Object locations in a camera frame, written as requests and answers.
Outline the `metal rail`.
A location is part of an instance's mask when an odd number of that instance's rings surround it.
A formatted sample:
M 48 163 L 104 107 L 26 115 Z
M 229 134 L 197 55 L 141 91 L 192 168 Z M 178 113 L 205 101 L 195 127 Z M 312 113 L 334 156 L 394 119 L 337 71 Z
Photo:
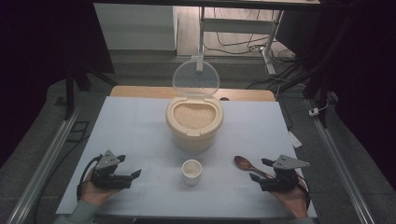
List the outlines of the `metal rail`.
M 79 106 L 70 114 L 68 119 L 63 120 L 54 135 L 49 147 L 38 164 L 35 172 L 28 182 L 24 192 L 11 212 L 6 224 L 23 224 L 27 218 L 35 200 L 43 189 L 44 183 L 50 174 L 50 169 L 55 163 L 62 146 L 64 145 L 67 135 L 70 133 L 81 108 Z
M 332 160 L 332 164 L 334 165 L 334 168 L 341 182 L 343 183 L 344 189 L 350 198 L 350 201 L 357 213 L 361 224 L 375 224 L 375 219 L 366 201 L 364 200 L 361 191 L 359 190 L 350 172 L 348 171 L 347 165 L 345 164 L 340 152 L 338 151 L 338 147 L 333 141 L 330 132 L 321 124 L 318 115 L 310 116 L 310 118 L 315 123 L 318 134 L 322 139 L 322 142 L 330 156 L 330 159 Z

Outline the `clear container lid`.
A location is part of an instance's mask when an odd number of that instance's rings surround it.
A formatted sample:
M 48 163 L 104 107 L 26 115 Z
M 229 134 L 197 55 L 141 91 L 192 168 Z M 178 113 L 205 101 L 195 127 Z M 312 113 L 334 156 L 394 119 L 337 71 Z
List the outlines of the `clear container lid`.
M 211 96 L 219 90 L 219 73 L 208 62 L 190 60 L 176 69 L 172 84 L 180 94 Z

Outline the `wooden table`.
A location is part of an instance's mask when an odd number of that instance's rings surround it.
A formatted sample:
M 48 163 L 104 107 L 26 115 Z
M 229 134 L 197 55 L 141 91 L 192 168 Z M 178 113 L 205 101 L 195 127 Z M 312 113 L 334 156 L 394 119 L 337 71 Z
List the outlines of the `wooden table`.
M 112 89 L 110 95 L 115 97 L 172 99 L 178 96 L 178 93 L 172 87 L 116 86 Z M 227 98 L 230 101 L 274 102 L 276 100 L 274 94 L 266 90 L 219 89 L 214 97 L 219 100 Z

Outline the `rice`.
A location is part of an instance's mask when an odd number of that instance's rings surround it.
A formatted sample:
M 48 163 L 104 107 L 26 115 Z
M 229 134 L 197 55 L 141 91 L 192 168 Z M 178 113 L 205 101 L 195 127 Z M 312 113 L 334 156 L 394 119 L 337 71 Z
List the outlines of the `rice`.
M 216 117 L 216 110 L 211 105 L 181 104 L 174 110 L 176 121 L 189 129 L 208 126 Z

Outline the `white table cover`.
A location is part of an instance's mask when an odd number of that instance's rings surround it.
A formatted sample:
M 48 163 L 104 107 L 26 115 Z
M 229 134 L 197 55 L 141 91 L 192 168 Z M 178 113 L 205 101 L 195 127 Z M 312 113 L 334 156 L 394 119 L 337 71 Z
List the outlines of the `white table cover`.
M 270 193 L 261 190 L 233 158 L 243 156 L 262 166 L 262 159 L 276 160 L 295 151 L 277 103 L 223 103 L 224 121 L 214 145 L 197 154 L 184 151 L 172 140 L 165 122 L 165 99 L 108 97 L 90 139 L 65 191 L 57 212 L 71 213 L 76 188 L 88 162 L 111 150 L 125 155 L 119 175 L 142 170 L 129 189 L 112 196 L 101 208 L 103 215 L 168 218 L 286 218 L 288 212 Z M 197 160 L 200 181 L 189 186 L 182 179 L 182 165 Z

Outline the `white desk frame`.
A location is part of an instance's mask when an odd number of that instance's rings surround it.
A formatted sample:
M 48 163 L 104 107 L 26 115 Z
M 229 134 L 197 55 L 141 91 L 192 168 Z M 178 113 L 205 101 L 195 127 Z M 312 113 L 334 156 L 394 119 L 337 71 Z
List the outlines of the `white desk frame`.
M 219 32 L 230 34 L 257 34 L 267 35 L 267 42 L 261 48 L 261 55 L 265 62 L 265 68 L 268 75 L 274 75 L 276 70 L 270 58 L 270 50 L 276 36 L 276 31 L 280 23 L 283 11 L 275 11 L 275 16 L 271 21 L 249 21 L 234 19 L 215 19 L 205 16 L 205 8 L 200 7 L 199 14 L 199 44 L 198 59 L 204 59 L 204 36 L 205 32 Z

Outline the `brown wooden spoon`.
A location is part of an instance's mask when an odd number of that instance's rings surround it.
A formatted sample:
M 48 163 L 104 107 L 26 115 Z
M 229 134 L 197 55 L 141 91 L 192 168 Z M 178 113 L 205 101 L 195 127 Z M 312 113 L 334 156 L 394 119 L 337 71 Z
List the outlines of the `brown wooden spoon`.
M 260 175 L 263 175 L 267 178 L 273 178 L 272 175 L 269 175 L 267 173 L 265 173 L 264 171 L 256 168 L 248 159 L 242 157 L 242 156 L 235 156 L 233 158 L 235 165 L 244 171 L 254 171 Z

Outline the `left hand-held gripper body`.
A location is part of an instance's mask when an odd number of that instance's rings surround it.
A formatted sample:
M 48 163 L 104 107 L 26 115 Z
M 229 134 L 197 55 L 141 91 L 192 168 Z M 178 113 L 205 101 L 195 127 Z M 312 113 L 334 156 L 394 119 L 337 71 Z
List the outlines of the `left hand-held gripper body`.
M 93 167 L 91 182 L 98 189 L 128 189 L 132 185 L 131 175 L 116 175 L 120 162 L 114 153 L 107 150 Z

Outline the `black stand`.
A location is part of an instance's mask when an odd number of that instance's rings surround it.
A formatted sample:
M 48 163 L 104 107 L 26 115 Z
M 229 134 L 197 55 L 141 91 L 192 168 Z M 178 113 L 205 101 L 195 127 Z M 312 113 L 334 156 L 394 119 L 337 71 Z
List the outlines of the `black stand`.
M 310 72 L 310 81 L 303 91 L 305 99 L 313 99 L 316 94 L 319 93 L 318 101 L 320 111 L 318 112 L 317 118 L 324 128 L 327 127 L 326 108 L 328 106 L 331 61 L 336 51 L 339 50 L 340 44 L 352 23 L 353 19 L 351 17 L 347 17 L 343 20 L 318 65 Z
M 88 91 L 92 84 L 89 81 L 88 74 L 92 74 L 95 77 L 101 79 L 106 84 L 111 87 L 118 86 L 118 83 L 100 72 L 99 70 L 93 68 L 85 63 L 79 65 L 70 65 L 65 74 L 65 84 L 66 84 L 66 114 L 64 119 L 69 120 L 75 111 L 75 91 L 74 84 L 77 84 L 80 91 Z

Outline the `white cup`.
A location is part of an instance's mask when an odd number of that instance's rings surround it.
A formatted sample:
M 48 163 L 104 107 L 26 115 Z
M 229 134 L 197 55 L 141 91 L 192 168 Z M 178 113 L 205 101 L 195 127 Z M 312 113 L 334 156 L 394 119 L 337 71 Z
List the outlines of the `white cup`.
M 201 179 L 202 165 L 197 160 L 187 160 L 183 163 L 181 171 L 184 183 L 194 186 Z

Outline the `person's left hand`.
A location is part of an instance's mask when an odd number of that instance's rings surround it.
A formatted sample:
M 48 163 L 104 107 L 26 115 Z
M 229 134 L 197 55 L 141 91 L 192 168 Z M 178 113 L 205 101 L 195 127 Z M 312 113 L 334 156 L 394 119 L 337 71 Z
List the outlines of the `person's left hand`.
M 83 181 L 80 197 L 82 201 L 101 207 L 112 195 L 120 192 L 119 189 L 98 189 L 91 182 L 91 177 L 92 173 L 88 173 Z

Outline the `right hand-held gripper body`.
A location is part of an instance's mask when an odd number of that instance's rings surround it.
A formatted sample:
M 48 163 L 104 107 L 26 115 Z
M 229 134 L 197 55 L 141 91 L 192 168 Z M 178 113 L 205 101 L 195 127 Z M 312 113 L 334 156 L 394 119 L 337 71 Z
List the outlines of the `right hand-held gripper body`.
M 262 191 L 289 191 L 299 185 L 299 177 L 296 173 L 297 168 L 307 167 L 310 163 L 298 159 L 280 155 L 273 166 L 276 176 L 273 178 L 261 179 L 260 186 Z

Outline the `beige rice container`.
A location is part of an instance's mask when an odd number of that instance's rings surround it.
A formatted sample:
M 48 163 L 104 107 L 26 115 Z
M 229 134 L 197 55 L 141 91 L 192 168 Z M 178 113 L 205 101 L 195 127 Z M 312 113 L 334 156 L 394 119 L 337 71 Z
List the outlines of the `beige rice container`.
M 211 124 L 200 129 L 189 129 L 180 125 L 174 116 L 174 110 L 181 104 L 211 105 L 216 110 L 216 117 Z M 186 151 L 199 152 L 211 147 L 216 134 L 223 123 L 224 112 L 219 100 L 213 97 L 175 97 L 168 104 L 165 120 L 173 133 L 174 143 Z

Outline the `person's right hand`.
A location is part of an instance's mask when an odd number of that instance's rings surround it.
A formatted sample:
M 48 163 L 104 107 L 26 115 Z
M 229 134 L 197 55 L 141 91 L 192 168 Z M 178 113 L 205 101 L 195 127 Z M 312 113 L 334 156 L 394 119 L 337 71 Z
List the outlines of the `person's right hand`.
M 293 189 L 286 192 L 271 191 L 273 195 L 283 207 L 294 217 L 294 218 L 305 218 L 307 214 L 307 202 L 304 193 L 300 189 Z

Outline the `white paper tag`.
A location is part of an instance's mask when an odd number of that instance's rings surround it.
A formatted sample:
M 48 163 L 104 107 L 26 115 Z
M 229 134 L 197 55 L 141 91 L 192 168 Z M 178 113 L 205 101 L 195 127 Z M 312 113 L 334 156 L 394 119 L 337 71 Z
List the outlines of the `white paper tag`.
M 302 142 L 292 132 L 289 132 L 289 136 L 294 148 L 298 148 L 303 145 Z

